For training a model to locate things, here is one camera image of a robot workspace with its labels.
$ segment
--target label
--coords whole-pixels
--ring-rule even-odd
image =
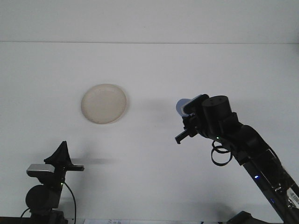
[[[286,191],[286,193],[287,193],[288,197],[292,200],[292,202],[296,206],[296,208],[299,208],[299,197],[298,197],[298,195],[296,195],[296,193],[291,188],[289,188]]]

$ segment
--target paper plate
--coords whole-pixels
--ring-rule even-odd
[[[92,87],[83,96],[81,110],[91,122],[108,124],[124,113],[126,105],[126,95],[118,86],[100,84]]]

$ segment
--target white surface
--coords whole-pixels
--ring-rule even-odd
[[[299,181],[299,45],[0,43],[0,216],[19,216],[26,175],[63,140],[74,164],[66,182],[78,218],[228,220],[241,210],[279,221],[236,161],[210,159],[211,140],[177,145],[175,105],[202,93],[226,95]],[[121,86],[128,109],[118,122],[93,124],[81,113],[86,89]],[[61,209],[73,216],[63,190]]]
[[[298,43],[298,0],[1,0],[1,41]]]
[[[127,99],[120,87],[113,84],[99,84],[83,96],[83,115],[96,124],[107,124],[117,120],[125,111]]]

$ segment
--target white backdrop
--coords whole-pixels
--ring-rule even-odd
[[[215,166],[211,141],[188,138],[175,104],[207,93],[227,95],[242,123],[253,126],[295,180],[298,170],[298,48],[295,44],[1,43],[0,215],[18,216],[26,175],[61,141],[84,172],[66,181],[78,217],[154,220],[227,220],[241,210],[278,221],[236,161]],[[93,85],[119,85],[125,115],[97,125],[80,111]],[[63,190],[61,209],[72,217]]]
[[[298,8],[293,0],[0,1],[0,216],[24,211],[39,183],[26,169],[66,140],[73,163],[85,165],[66,174],[79,218],[224,221],[245,210],[279,221],[236,161],[211,162],[211,140],[176,144],[175,105],[228,96],[298,182]],[[101,83],[128,97],[109,125],[80,110]],[[73,216],[67,189],[60,209]]]
[[[1,41],[298,43],[297,0],[2,0]]]

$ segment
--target wire loop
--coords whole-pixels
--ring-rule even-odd
[[[213,147],[213,149],[212,149],[212,151],[211,151],[212,162],[213,162],[215,165],[217,165],[217,166],[223,167],[223,166],[227,165],[227,164],[232,160],[232,158],[233,158],[233,154],[232,154],[232,152],[231,152],[230,150],[225,149],[225,148],[223,147],[223,145],[216,146],[216,145],[215,145],[215,142],[216,142],[216,141],[213,141],[213,142],[212,142],[212,147]],[[224,163],[216,162],[216,161],[214,160],[214,158],[213,158],[213,153],[214,153],[215,151],[218,152],[218,153],[220,153],[220,154],[230,153],[229,160],[228,160],[227,162],[224,162]]]

